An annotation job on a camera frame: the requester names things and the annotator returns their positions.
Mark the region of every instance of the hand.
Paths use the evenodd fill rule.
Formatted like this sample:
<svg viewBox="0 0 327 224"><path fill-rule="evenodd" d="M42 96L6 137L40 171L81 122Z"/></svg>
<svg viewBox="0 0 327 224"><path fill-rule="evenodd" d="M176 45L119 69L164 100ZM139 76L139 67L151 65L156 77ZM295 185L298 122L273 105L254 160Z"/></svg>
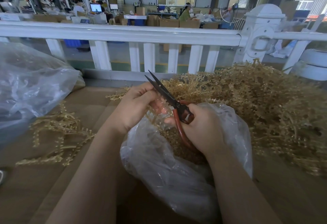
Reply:
<svg viewBox="0 0 327 224"><path fill-rule="evenodd" d="M153 88L150 82L132 87L108 118L111 125L115 125L118 131L127 133L142 119L148 105L157 113L167 113L159 94Z"/></svg>
<svg viewBox="0 0 327 224"><path fill-rule="evenodd" d="M194 114L194 120L190 124L181 123L181 125L189 140L208 158L225 147L220 119L210 109L195 104L190 104L188 107ZM176 127L173 117L166 118L165 123Z"/></svg>

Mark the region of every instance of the worker in green shirt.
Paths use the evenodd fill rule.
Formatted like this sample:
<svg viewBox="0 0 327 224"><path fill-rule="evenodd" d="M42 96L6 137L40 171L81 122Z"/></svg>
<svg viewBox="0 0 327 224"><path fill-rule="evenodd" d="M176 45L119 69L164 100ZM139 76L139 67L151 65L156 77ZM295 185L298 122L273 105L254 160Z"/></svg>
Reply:
<svg viewBox="0 0 327 224"><path fill-rule="evenodd" d="M183 12L179 18L180 21L188 21L188 20L192 20L193 18L195 18L195 16L194 17L190 16L189 11L190 11L191 7L192 7L192 5L190 3L186 3L186 6L184 7Z"/></svg>

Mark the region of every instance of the green shirt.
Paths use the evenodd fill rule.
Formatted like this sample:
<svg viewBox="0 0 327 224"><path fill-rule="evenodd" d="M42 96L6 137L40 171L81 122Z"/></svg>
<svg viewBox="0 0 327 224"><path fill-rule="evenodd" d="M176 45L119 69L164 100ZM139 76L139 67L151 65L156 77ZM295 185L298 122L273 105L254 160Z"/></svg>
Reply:
<svg viewBox="0 0 327 224"><path fill-rule="evenodd" d="M183 11L182 15L180 16L180 21L187 21L188 19L190 19L190 13L188 10Z"/></svg>

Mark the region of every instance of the person's left hand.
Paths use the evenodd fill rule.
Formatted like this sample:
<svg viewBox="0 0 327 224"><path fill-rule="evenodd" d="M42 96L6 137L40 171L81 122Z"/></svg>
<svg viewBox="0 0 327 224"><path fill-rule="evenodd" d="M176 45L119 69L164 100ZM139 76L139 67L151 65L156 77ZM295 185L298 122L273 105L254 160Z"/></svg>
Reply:
<svg viewBox="0 0 327 224"><path fill-rule="evenodd" d="M160 95L154 91L150 82L132 87L109 117L111 124L115 125L120 132L127 133L142 119L148 104L157 113L167 113L163 108Z"/></svg>

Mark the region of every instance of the green floor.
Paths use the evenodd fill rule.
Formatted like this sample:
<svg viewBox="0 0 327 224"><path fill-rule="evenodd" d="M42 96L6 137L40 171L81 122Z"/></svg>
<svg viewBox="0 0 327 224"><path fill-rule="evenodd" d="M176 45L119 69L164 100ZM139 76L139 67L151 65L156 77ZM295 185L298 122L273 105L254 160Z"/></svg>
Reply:
<svg viewBox="0 0 327 224"><path fill-rule="evenodd" d="M76 69L95 69L93 61L81 61L81 60L69 60L69 64ZM130 64L128 63L120 63L120 62L112 62L111 67L113 71L125 71L130 72ZM141 72L144 72L144 64L140 65ZM200 66L199 71L204 72L205 67ZM168 65L167 64L156 64L155 65L156 73L167 73ZM187 73L188 65L178 65L177 73Z"/></svg>

